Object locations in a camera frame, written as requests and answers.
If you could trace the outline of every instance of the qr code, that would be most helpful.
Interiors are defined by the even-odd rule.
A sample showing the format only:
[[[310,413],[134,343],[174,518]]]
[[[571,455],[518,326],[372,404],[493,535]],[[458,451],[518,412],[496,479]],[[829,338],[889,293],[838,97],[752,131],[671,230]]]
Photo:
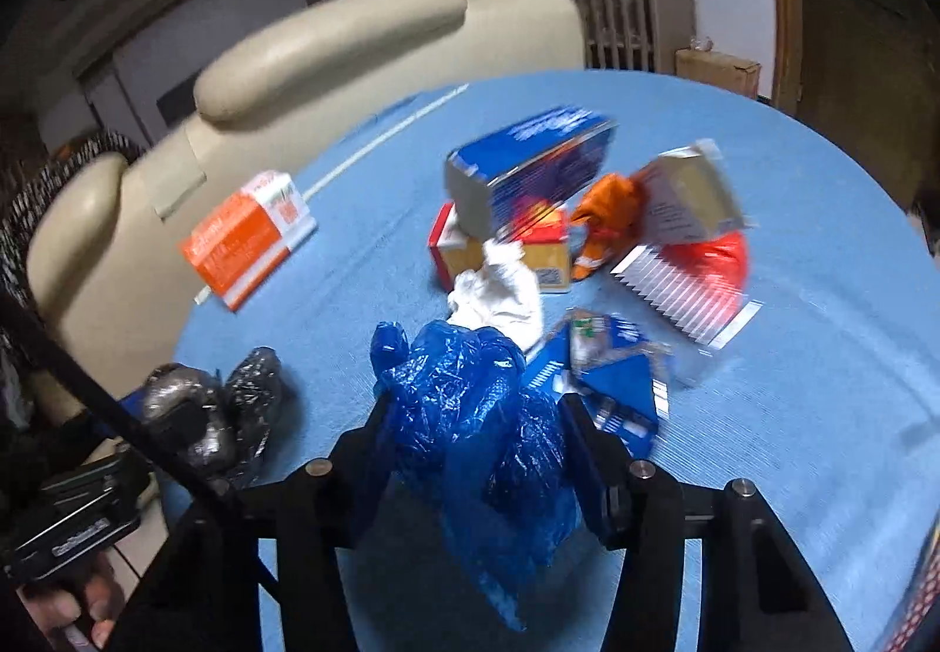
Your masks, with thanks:
[[[539,286],[561,286],[561,270],[557,267],[538,267],[535,277],[539,279]]]

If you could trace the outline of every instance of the orange glove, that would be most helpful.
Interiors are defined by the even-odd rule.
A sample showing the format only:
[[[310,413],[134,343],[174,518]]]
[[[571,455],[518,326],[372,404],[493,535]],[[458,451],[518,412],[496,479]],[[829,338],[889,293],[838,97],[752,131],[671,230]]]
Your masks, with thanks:
[[[584,248],[572,267],[575,281],[636,245],[645,201],[642,184],[632,177],[611,172],[591,186],[572,213],[572,225],[587,228]]]

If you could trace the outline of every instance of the orange box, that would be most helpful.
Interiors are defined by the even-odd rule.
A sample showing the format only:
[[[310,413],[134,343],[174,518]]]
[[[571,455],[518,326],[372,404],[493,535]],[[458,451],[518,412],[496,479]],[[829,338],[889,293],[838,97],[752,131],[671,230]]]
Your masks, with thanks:
[[[284,172],[261,172],[196,225],[180,251],[230,310],[313,233],[316,220]]]
[[[542,292],[567,292],[572,283],[568,250],[568,220],[563,209],[553,209],[518,237],[523,242],[523,262],[539,279]],[[428,236],[428,249],[437,267],[441,286],[453,291],[454,278],[464,270],[483,266],[483,244],[467,236],[457,222],[453,201],[441,207]]]

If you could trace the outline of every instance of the round table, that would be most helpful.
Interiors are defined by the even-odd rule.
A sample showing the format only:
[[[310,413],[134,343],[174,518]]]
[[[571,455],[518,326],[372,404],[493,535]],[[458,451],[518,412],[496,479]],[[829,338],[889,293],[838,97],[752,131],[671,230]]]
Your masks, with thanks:
[[[297,175],[307,189],[396,123],[422,93],[362,125]],[[639,72],[553,72],[475,82],[357,159],[310,201],[320,229],[232,314],[194,307],[176,360],[229,373],[274,347],[296,392],[262,472],[283,478],[329,451],[372,407],[376,323],[410,336],[445,317],[427,238],[447,198],[445,154],[552,106],[580,104],[619,130],[605,170],[715,139],[758,227],[750,292],[764,308],[696,389],[670,401],[652,458],[680,480],[758,483],[816,572],[857,650],[876,644],[940,503],[940,278],[904,213],[833,144],[730,92]],[[546,325],[572,305],[619,311],[605,274],[542,297]],[[262,547],[273,564],[271,546]],[[507,630],[445,550],[434,515],[393,481],[356,552],[340,555],[361,649],[600,648],[622,566],[584,528],[523,596]],[[694,648],[700,552],[687,549],[677,649]],[[262,593],[266,648],[281,646]]]

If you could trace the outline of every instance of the black cable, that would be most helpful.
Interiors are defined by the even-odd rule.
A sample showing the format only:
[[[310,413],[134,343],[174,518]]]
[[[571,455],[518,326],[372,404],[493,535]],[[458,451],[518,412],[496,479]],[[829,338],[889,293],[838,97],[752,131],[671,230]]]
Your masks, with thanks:
[[[241,513],[237,510],[237,499],[223,500],[189,464],[153,439],[144,425],[122,408],[105,388],[91,378],[56,342],[51,340],[41,324],[6,291],[0,292],[0,322],[13,338],[21,342],[37,363],[41,363],[53,378],[67,389],[95,418],[108,425],[111,430],[139,450],[181,486],[189,491],[219,525],[238,536],[237,540],[251,543]],[[257,582],[278,601],[277,580],[257,556],[248,552],[246,557],[252,566]]]
[[[130,564],[130,559],[128,559],[126,556],[124,556],[124,552],[121,552],[121,550],[118,548],[118,544],[114,544],[114,550],[118,553],[117,555],[119,555],[119,557],[120,557],[121,559],[124,559],[124,564],[126,564],[126,565],[128,566],[128,569],[130,569],[130,572],[133,572],[133,577],[135,577],[135,578],[137,578],[138,580],[140,580],[140,573],[137,572],[137,571],[133,568],[133,564]]]

